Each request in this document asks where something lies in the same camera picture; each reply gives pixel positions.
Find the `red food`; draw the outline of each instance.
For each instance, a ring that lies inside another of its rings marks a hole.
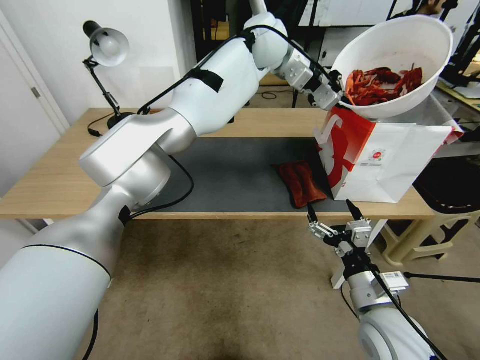
[[[283,182],[288,187],[293,203],[301,209],[318,200],[325,200],[327,196],[317,188],[312,169],[306,161],[287,162],[273,165]]]
[[[363,72],[354,70],[346,80],[345,96],[356,106],[368,106],[386,103],[406,95],[422,85],[421,67],[402,70],[400,75],[388,67],[377,67]],[[385,84],[395,85],[384,88]]]

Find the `paper bag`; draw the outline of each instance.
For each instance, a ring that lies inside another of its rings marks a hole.
[[[380,203],[400,201],[439,147],[462,134],[432,95],[375,122],[336,106],[314,131],[334,199]]]

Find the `gray mat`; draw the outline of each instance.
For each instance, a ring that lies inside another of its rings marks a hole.
[[[199,138],[175,158],[190,172],[195,188],[181,203],[164,212],[306,212],[296,209],[271,164],[307,160],[315,182],[328,198],[314,204],[318,212],[348,212],[334,201],[312,138]],[[162,192],[144,208],[181,197],[190,182],[168,157],[171,177]]]

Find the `white bowl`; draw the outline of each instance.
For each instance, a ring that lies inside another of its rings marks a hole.
[[[448,64],[453,45],[450,29],[441,21],[415,15],[375,25],[350,42],[338,55],[332,69],[342,74],[343,85],[353,70],[368,71],[387,67],[393,72],[421,67],[422,85],[395,100],[369,106],[353,106],[340,101],[367,119],[385,119],[413,109],[435,88]]]

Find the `door frame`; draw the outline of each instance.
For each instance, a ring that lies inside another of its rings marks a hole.
[[[1,9],[0,42],[5,46],[8,54],[34,94],[36,90],[35,97],[37,97],[53,126],[55,126],[60,135],[63,135],[70,128],[70,124]]]

